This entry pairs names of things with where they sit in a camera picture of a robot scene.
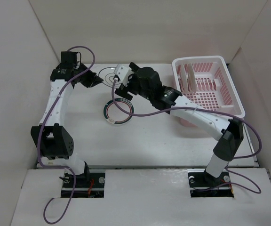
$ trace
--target white platform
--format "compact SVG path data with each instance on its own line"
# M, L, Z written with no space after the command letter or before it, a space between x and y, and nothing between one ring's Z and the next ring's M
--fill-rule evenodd
M185 169L107 170L104 198L74 198L57 226L269 226L271 184L265 169L233 169L261 188L254 194L233 186L235 198L191 198ZM41 226L43 209L60 197L63 170L32 169L26 175L11 226ZM255 187L231 174L233 182ZM67 198L51 202L47 217L55 221Z
M115 65L95 65L92 71ZM159 72L164 85L173 86L169 64L139 64ZM133 117L116 126L103 116L105 104L111 100L111 88L99 84L87 89L77 84L70 97L65 128L74 139L74 151L91 167L198 167L207 166L216 141L198 128L187 128L179 119L166 113L151 117ZM140 96L132 99L135 113L156 111ZM236 156L252 153L245 136ZM231 166L254 166L254 159L238 159Z

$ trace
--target plastic basket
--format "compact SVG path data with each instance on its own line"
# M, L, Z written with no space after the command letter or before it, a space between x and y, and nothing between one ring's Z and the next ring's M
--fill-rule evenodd
M188 77L188 65L192 64L195 74L196 92L192 92L190 80L186 87L182 85L181 73ZM175 59L172 62L175 88L186 95L191 101L211 111L221 111L245 116L240 98L221 56L197 56ZM181 119L184 126L193 126Z

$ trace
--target circular label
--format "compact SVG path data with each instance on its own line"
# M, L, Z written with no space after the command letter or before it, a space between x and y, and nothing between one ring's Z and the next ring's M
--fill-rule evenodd
M115 100L124 110L130 113L134 112L134 107L129 100L125 98L116 98ZM103 114L105 119L109 123L117 125L124 124L132 118L131 115L125 114L120 109L118 109L112 100L107 102L107 104L105 105L103 109Z

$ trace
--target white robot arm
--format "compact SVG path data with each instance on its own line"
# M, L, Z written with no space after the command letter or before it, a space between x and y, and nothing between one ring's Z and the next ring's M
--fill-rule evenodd
M196 111L201 106L183 96L178 90L163 86L159 74L150 67L140 68L134 63L129 67L117 65L115 74L122 84L115 93L128 100L134 95L141 95L159 110L175 107L192 107L194 110L168 111L170 115L185 119L204 129L218 141L214 154L205 170L206 176L218 178L224 168L233 159L243 140L243 125L237 119Z
M77 52L61 52L61 63L52 71L50 77L51 91L45 113L39 125L31 128L31 136L36 146L41 124L58 97L59 91L68 80L86 69L87 67L81 62L78 64ZM64 117L68 100L77 83L80 82L83 86L90 88L102 81L103 79L99 78L96 73L88 70L66 86L45 124L41 137L40 154L45 165L66 165L72 168L77 175L84 173L86 164L77 157L76 153L73 153L74 141L64 128Z

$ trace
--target white enclosure wall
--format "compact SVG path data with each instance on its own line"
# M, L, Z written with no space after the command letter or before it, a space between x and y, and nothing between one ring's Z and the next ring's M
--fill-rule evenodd
M26 169L35 164L30 136L57 65L28 0L0 0L0 226L7 226Z
M258 160L271 173L271 0L229 69L246 110L246 119L256 126L263 139Z
M58 56L71 45L85 44L98 63L171 63L207 55L221 55L229 63L265 2L30 0Z

